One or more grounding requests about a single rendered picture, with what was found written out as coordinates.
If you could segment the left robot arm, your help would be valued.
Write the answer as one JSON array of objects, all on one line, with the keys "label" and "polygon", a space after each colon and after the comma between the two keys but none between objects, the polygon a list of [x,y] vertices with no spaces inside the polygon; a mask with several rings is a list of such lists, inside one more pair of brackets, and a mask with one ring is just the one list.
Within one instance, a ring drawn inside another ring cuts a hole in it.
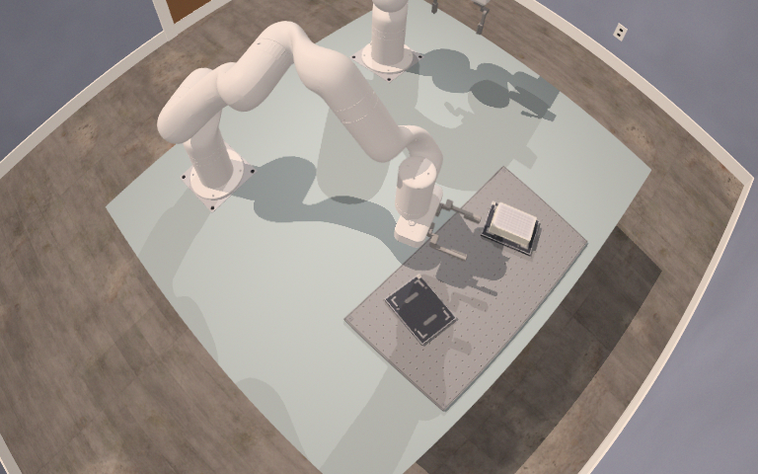
[{"label": "left robot arm", "polygon": [[371,43],[362,51],[362,61],[369,69],[379,73],[404,71],[413,61],[412,51],[405,45],[409,0],[372,2]]}]

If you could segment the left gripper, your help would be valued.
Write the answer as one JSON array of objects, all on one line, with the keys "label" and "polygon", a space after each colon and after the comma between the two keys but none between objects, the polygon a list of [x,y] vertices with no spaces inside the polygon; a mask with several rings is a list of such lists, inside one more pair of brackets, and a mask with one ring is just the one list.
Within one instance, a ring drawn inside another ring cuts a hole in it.
[{"label": "left gripper", "polygon": [[[472,1],[474,1],[474,4],[480,6],[481,7],[480,11],[483,12],[481,22],[478,23],[477,31],[476,31],[476,34],[480,35],[483,31],[486,15],[490,11],[490,9],[485,7],[485,5],[487,5],[491,0],[472,0]],[[431,12],[433,14],[437,12],[437,7],[438,7],[437,0],[433,0],[432,8],[431,8]]]}]

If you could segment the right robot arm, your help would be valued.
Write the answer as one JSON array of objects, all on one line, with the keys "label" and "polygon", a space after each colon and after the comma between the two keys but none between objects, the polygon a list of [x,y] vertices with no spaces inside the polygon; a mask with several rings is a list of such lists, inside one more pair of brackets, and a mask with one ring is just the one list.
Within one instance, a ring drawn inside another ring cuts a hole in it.
[{"label": "right robot arm", "polygon": [[287,21],[267,27],[237,63],[194,70],[159,114],[160,135],[182,143],[190,158],[195,193],[219,199],[239,186],[244,164],[226,150],[219,129],[222,109],[256,108],[293,63],[302,83],[327,103],[371,159],[385,163],[408,148],[410,157],[398,171],[395,207],[404,218],[424,217],[443,162],[435,140],[421,127],[397,126],[347,56],[312,43],[300,26]]}]

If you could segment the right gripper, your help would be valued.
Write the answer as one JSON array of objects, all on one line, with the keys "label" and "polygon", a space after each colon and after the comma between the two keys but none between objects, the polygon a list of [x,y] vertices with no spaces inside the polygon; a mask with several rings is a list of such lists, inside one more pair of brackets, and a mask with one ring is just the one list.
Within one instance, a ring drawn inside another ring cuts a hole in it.
[{"label": "right gripper", "polygon": [[472,212],[469,212],[467,210],[464,210],[462,208],[452,205],[453,200],[448,199],[445,204],[442,203],[441,202],[442,197],[443,197],[443,190],[438,185],[434,185],[428,213],[424,217],[419,218],[419,219],[407,219],[401,215],[396,224],[394,236],[396,240],[398,240],[399,242],[402,242],[414,248],[420,247],[424,243],[424,239],[427,236],[431,238],[429,242],[429,247],[437,251],[440,251],[442,253],[445,253],[449,255],[450,257],[466,262],[466,259],[468,257],[467,255],[460,253],[458,251],[455,251],[453,249],[448,250],[436,244],[439,239],[439,236],[432,233],[433,227],[435,225],[435,223],[432,223],[432,220],[434,219],[435,216],[437,217],[439,216],[441,209],[445,209],[448,211],[450,211],[451,209],[461,214],[464,214],[465,219],[473,221],[477,224],[480,223],[481,217],[478,216],[477,214],[474,214]]}]

